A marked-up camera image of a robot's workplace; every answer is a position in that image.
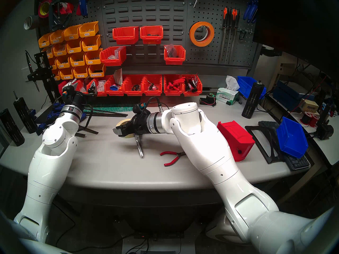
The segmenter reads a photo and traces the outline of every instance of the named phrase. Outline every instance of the wire cutters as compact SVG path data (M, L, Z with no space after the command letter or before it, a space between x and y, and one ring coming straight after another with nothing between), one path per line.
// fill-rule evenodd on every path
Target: wire cutters
M173 159L172 162L165 163L164 164L165 167L173 165L175 162L177 162L179 160L179 157L182 157L183 155L186 155L185 152L177 153L177 152L172 152L172 151L165 151L165 152L160 153L160 155L166 155L166 154L177 155L177 157L175 159Z

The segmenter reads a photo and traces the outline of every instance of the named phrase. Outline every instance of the blue storage bin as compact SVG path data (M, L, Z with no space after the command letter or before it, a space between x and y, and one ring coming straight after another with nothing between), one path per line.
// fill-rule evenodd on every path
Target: blue storage bin
M277 136L281 151L296 158L301 158L309 147L302 126L286 117L277 128Z
M248 77L248 76L238 76L238 84L240 86L240 88L238 89L238 91L240 93L242 93L242 95L245 98L249 97L249 94L251 92L252 86L253 84L256 82L257 80L253 79L252 77ZM260 99L264 96L264 94L266 94L266 87L264 87Z

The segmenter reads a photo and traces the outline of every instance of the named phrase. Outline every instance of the wall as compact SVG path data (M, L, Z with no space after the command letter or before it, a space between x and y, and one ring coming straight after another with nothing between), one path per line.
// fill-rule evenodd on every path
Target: wall
M25 99L28 108L37 111L47 96L41 81L37 82L40 89L38 92L33 82L25 82L21 71L27 67L25 50L32 57L39 52L35 30L26 31L23 28L25 18L31 14L34 14L34 0L22 0L8 15L0 29L0 111L8 108L19 129L23 127L23 123L13 106L15 100L13 90L18 97ZM36 65L33 62L31 64L35 70Z

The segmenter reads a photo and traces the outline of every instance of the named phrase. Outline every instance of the red wire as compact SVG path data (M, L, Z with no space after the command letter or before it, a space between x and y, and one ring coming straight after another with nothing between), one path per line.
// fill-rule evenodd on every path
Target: red wire
M318 86L308 95L308 97L305 99L307 100L311 94L313 94L313 92L321 85L322 82L324 82L324 80L326 79L327 75L324 77L324 79L318 84ZM289 114L287 116L289 116L299 105L297 105L291 112L289 112Z

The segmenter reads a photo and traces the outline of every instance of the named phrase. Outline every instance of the metal pegboard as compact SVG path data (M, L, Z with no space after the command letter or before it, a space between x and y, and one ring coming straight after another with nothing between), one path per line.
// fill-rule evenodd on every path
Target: metal pegboard
M186 40L187 0L101 0L107 46L116 46L112 29L124 26L162 25L160 45L144 45L139 38L127 46L123 66L135 63L164 64L164 45L184 45Z
M198 0L193 8L195 0L188 0L187 27L199 21L209 22L214 27L214 39L205 47L195 46L189 36L186 37L186 59L188 63L197 64L218 64L221 49L223 10L225 7L240 9L239 29L254 31L254 24L248 24L242 19L246 9L247 0ZM233 42L234 29L231 30L231 37L227 47L229 31L226 32L225 45L220 65L228 65L228 56ZM197 31L195 37L200 39L205 35L205 30ZM239 40L239 31L235 37L235 44L229 65L251 67L257 43L252 42L253 33L247 33L243 40Z

